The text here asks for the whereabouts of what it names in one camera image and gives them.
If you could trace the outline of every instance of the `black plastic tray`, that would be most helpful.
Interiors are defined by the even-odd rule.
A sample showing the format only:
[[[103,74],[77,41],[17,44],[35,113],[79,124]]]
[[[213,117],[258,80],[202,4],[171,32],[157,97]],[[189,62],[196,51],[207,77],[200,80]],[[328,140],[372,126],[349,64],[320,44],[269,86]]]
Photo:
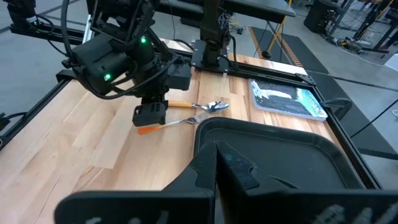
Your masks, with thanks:
[[[364,188],[340,149],[317,134],[216,117],[199,125],[195,154],[212,141],[226,142],[263,173],[300,189]]]

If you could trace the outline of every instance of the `spoon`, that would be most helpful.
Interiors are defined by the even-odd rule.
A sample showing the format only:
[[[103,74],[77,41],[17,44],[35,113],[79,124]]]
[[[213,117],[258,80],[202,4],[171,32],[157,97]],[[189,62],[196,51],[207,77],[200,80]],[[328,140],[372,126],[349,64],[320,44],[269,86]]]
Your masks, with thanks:
[[[208,103],[205,106],[198,105],[195,103],[186,103],[186,102],[176,102],[176,101],[169,101],[169,106],[172,107],[182,107],[182,108],[202,108],[209,113],[215,113],[225,110],[229,107],[229,104],[224,101],[214,101]]]

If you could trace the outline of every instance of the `wooden tabletop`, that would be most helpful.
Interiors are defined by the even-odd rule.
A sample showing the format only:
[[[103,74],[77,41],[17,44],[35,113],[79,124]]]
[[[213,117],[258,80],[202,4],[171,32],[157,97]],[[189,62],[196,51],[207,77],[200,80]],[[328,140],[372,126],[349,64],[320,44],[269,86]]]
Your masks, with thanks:
[[[291,65],[241,55],[238,60],[305,74]],[[216,116],[317,133],[339,145],[326,122],[254,109],[247,80],[192,71],[190,89],[170,90],[167,99],[227,101],[229,109]],[[196,126],[140,135],[131,122],[140,102],[131,96],[104,101],[71,81],[0,151],[0,223],[52,223],[58,202],[80,190],[161,190],[173,181],[193,157]],[[201,112],[169,108],[167,121]]]

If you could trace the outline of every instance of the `concrete floor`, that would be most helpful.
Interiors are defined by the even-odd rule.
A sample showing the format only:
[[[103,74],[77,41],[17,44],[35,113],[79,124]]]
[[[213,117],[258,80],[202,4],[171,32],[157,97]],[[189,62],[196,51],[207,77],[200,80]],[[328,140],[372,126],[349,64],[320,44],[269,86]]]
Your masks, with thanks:
[[[44,12],[55,6],[61,5],[61,0],[39,0],[37,1],[37,13]],[[0,30],[11,23],[8,12],[5,10],[6,3],[0,2]],[[308,9],[300,7],[295,9],[300,15],[307,15]],[[60,17],[60,10],[47,14],[48,16]],[[360,23],[353,24],[351,16],[356,16],[351,12],[344,18],[348,25],[358,26]],[[85,23],[87,17],[85,1],[78,1],[70,5],[68,19],[77,23]],[[171,15],[156,13],[156,20],[153,29],[159,37],[165,39],[173,38],[173,27]],[[254,26],[265,28],[266,22],[260,19],[236,15],[239,25]],[[357,55],[350,55],[346,52],[328,44],[319,35],[310,32],[303,24],[305,17],[287,18],[284,26],[284,33],[296,35],[307,45],[312,53],[317,56],[319,61],[336,77],[347,78],[359,82],[386,86],[398,89],[398,72],[390,68],[373,65],[361,60]],[[51,19],[54,24],[59,24],[56,19]],[[192,39],[199,38],[199,30],[185,26],[180,23],[179,18],[174,17],[175,38],[190,42]],[[76,29],[84,29],[76,23],[68,23],[68,26]],[[373,29],[383,32],[387,25],[375,24]],[[352,36],[353,32],[338,31],[335,36]],[[245,30],[242,35],[234,34],[237,40],[237,53],[242,55],[255,55],[255,46],[250,33]],[[55,43],[61,49],[62,44]],[[38,102],[57,82],[55,74],[63,67],[61,60],[63,55],[56,52],[45,40],[35,39],[15,35],[9,31],[0,33],[1,52],[8,54],[0,55],[0,66],[3,75],[0,81],[0,112],[7,114],[20,111],[27,111]],[[385,59],[380,58],[380,54],[368,53],[360,57],[374,63],[383,63]],[[363,113],[373,119],[386,106],[398,98],[398,93],[389,90],[382,90],[374,87],[358,85],[350,82],[338,80],[339,85],[349,97],[358,105]],[[398,151],[398,119],[390,111],[381,116],[375,122],[376,128],[386,138],[387,141]],[[390,161],[372,156],[363,156],[371,167],[376,177],[386,189],[398,189],[398,161]]]

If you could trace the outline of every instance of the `wooden handle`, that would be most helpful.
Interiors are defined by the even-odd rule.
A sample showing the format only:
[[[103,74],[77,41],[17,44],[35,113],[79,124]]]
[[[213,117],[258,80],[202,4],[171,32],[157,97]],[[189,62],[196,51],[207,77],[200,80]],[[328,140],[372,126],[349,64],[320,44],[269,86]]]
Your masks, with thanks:
[[[138,133],[139,134],[151,133],[153,131],[159,130],[160,128],[163,128],[163,126],[141,127],[138,128]]]
[[[191,108],[192,104],[191,103],[186,103],[186,102],[169,101],[169,106],[182,107],[182,108]]]

